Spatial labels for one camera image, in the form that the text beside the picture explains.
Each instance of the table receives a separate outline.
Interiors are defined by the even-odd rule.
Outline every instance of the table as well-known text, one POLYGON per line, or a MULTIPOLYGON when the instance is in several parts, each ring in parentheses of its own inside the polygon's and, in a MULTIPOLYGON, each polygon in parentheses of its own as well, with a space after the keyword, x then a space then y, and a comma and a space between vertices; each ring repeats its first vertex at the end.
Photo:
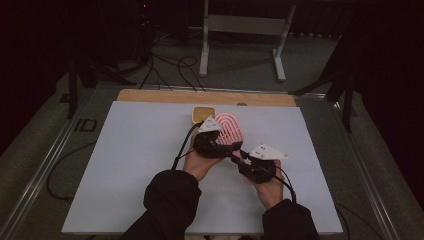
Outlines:
MULTIPOLYGON (((264 141, 287 152, 290 160, 282 165, 299 203, 312 211, 318 232, 342 232, 303 117, 291 96, 123 90, 117 100, 110 109, 62 232, 124 232, 145 210, 142 199, 151 178, 171 167, 191 126, 192 107, 206 104, 213 105, 218 113, 228 111, 238 118, 245 134, 243 149, 249 151, 257 145, 256 141, 264 141), (248 106, 234 106, 238 103, 248 106), (252 127, 261 122, 264 127, 252 127), (161 151, 152 151, 158 146, 161 151)), ((211 169, 200 182, 200 188, 203 194, 188 234, 262 232, 260 216, 264 208, 253 186, 246 186, 231 161, 224 160, 211 169)), ((290 196, 287 189, 284 194, 290 196)))
POLYGON ((208 6, 209 0, 205 0, 205 11, 203 19, 203 47, 199 70, 200 76, 207 75, 209 57, 209 31, 219 31, 280 36, 280 43, 278 48, 273 50, 273 58, 278 80, 282 82, 286 80, 283 63, 281 61, 281 52, 289 33, 290 24, 296 9, 296 5, 292 5, 290 7, 289 13, 285 19, 213 15, 209 14, 208 6))

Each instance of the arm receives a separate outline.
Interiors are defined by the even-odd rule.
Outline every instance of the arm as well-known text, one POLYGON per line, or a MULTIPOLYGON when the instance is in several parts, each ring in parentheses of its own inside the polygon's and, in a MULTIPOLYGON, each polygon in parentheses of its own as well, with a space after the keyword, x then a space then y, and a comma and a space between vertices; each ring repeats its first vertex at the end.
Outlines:
MULTIPOLYGON (((281 168, 281 162, 275 160, 281 168)), ((277 177, 284 179, 281 171, 277 177)), ((267 183, 254 184, 259 200, 267 209, 262 215, 262 224, 267 240, 315 240, 318 232, 309 209, 294 204, 289 199, 283 200, 283 184, 276 179, 267 183)))
POLYGON ((191 141, 183 171, 158 173, 144 195, 146 212, 124 233, 121 240, 183 240, 196 216, 201 195, 198 182, 222 159, 206 159, 193 150, 191 141))

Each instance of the white table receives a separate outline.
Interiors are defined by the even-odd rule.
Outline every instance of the white table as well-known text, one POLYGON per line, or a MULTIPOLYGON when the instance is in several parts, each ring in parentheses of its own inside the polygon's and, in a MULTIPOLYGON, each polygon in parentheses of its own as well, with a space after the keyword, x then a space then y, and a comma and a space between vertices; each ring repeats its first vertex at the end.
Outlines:
MULTIPOLYGON (((114 102, 62 232, 125 232, 145 211, 143 195, 150 180, 171 168, 191 127, 194 106, 199 104, 114 102)), ((288 153, 290 159, 282 166, 298 202, 311 210, 318 232, 342 232, 299 108, 212 106, 217 113, 237 117, 245 135, 242 149, 249 151, 263 142, 288 153)), ((203 194, 187 234, 262 233, 264 207, 229 159, 212 168, 200 188, 203 194)), ((287 189, 284 194, 290 197, 287 189)))

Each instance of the gray floor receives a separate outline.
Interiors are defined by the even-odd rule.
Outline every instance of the gray floor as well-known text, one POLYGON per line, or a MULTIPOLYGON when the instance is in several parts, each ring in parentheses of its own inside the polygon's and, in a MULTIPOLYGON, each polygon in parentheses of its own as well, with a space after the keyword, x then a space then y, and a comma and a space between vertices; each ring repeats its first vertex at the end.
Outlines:
MULTIPOLYGON (((303 87, 318 79, 323 67, 337 42, 323 38, 289 37, 283 51, 282 61, 286 70, 287 82, 276 80, 271 58, 275 44, 273 39, 261 43, 229 43, 225 36, 215 36, 210 47, 208 76, 199 78, 207 90, 226 89, 244 91, 287 92, 303 87)), ((201 42, 193 39, 189 43, 175 43, 163 39, 153 51, 164 56, 182 58, 194 56, 200 59, 201 42)), ((158 59, 154 62, 160 76, 173 88, 188 84, 180 77, 178 68, 158 59)), ((193 66, 197 74, 198 63, 193 66)), ((143 69, 128 79, 140 83, 148 69, 143 69)), ((183 75, 198 90, 199 84, 189 69, 182 69, 183 75)), ((15 139, 0 159, 0 224, 4 226, 18 200, 31 189, 27 183, 43 164, 51 146, 57 144, 63 126, 71 125, 66 119, 67 105, 59 103, 67 92, 67 76, 58 83, 56 94, 38 111, 36 116, 15 139)), ((157 88, 158 76, 152 72, 146 88, 157 88)), ((97 139, 111 102, 119 90, 125 88, 114 82, 101 82, 95 90, 80 91, 81 99, 88 98, 77 118, 96 119, 99 125, 94 132, 72 132, 60 156, 78 149, 97 139)), ((314 90, 325 93, 328 86, 314 90)), ((330 192, 335 202, 348 206, 363 217, 369 224, 384 234, 387 222, 379 222, 380 212, 374 202, 382 203, 389 217, 389 225, 395 227, 390 239, 423 239, 424 214, 414 200, 410 190, 396 167, 389 150, 364 109, 361 96, 354 95, 352 134, 344 132, 340 125, 338 111, 330 104, 319 100, 321 95, 296 99, 304 114, 308 130, 320 159, 330 192), (376 189, 374 195, 367 189, 376 189)), ((69 155, 52 175, 51 186, 57 194, 72 196, 88 163, 93 146, 83 148, 69 155)), ((52 198, 45 187, 35 191, 38 196, 28 202, 31 206, 24 212, 22 221, 12 235, 13 239, 85 239, 86 236, 60 233, 69 204, 52 198)), ((379 239, 371 229, 357 217, 340 209, 346 218, 352 239, 379 239)), ((95 239, 116 239, 118 236, 97 236, 95 239)), ((323 236, 323 239, 347 239, 346 234, 323 236)))

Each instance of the black sleeve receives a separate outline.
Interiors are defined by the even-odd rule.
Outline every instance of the black sleeve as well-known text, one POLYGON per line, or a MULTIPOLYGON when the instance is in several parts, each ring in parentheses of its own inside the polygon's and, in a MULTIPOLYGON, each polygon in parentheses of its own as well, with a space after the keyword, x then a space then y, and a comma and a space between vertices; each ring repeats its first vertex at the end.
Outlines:
POLYGON ((278 203, 262 215, 266 240, 316 240, 318 232, 311 211, 289 199, 278 203))
POLYGON ((201 193, 196 178, 184 171, 158 173, 146 188, 146 212, 121 240, 184 240, 184 233, 196 216, 201 193))

